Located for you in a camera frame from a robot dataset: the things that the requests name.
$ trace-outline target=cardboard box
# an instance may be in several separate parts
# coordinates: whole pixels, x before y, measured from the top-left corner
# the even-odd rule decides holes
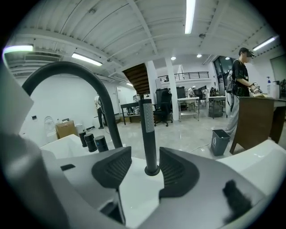
[[[55,129],[57,131],[58,139],[69,136],[71,134],[76,135],[76,128],[73,121],[56,124]]]

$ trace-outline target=gray trash can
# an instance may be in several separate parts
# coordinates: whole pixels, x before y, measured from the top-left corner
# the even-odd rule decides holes
[[[213,130],[213,137],[211,140],[211,150],[215,156],[223,155],[230,136],[224,130]]]

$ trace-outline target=black railing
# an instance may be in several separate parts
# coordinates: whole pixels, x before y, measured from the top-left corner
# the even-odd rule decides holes
[[[176,81],[191,80],[191,79],[204,79],[209,78],[209,72],[185,72],[174,74]],[[158,77],[162,83],[169,82],[169,76]]]

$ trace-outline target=shiny floor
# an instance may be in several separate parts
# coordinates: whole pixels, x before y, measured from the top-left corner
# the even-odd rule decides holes
[[[155,127],[157,159],[159,159],[159,147],[178,149],[211,159],[220,159],[231,156],[229,150],[234,133],[231,135],[231,140],[222,156],[214,156],[210,149],[212,127],[216,129],[225,128],[227,123],[228,119],[225,115],[212,119],[207,116],[207,110],[202,108],[199,121],[192,115],[188,115],[182,116],[181,122],[169,122],[168,127],[163,123],[157,124]],[[145,159],[141,123],[126,122],[126,125],[124,125],[124,123],[121,122],[118,124],[118,130],[122,143],[132,147],[132,157]],[[114,148],[107,127],[103,130],[96,128],[90,132],[93,133],[95,137],[104,135],[109,149]],[[282,136],[279,142],[279,145],[286,149],[286,142],[283,141],[283,139],[286,139],[286,125],[283,127]],[[244,151],[244,149],[237,145],[235,152],[242,151]]]

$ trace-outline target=ceiling light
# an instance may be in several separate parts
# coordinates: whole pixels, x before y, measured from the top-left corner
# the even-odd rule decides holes
[[[262,44],[260,44],[260,45],[258,45],[258,46],[256,46],[256,47],[254,47],[253,50],[256,51],[257,49],[262,48],[263,46],[265,46],[265,45],[271,43],[271,42],[274,41],[274,40],[275,40],[275,38],[270,38],[270,39],[264,41]]]
[[[33,51],[32,45],[14,45],[10,47],[6,47],[3,50],[3,53],[9,53],[9,52],[19,52],[19,51]]]
[[[96,61],[96,60],[92,60],[92,59],[90,59],[90,58],[87,58],[87,57],[85,57],[85,56],[82,56],[82,55],[79,55],[79,54],[76,54],[76,53],[73,53],[71,57],[72,57],[72,58],[75,58],[75,59],[83,60],[83,61],[85,61],[85,62],[89,62],[89,63],[94,64],[94,65],[97,65],[97,66],[101,66],[101,65],[102,65],[102,63],[100,63],[100,62],[98,62],[98,61]]]
[[[196,0],[186,0],[186,23],[185,34],[190,34],[193,27],[193,18],[195,15]]]

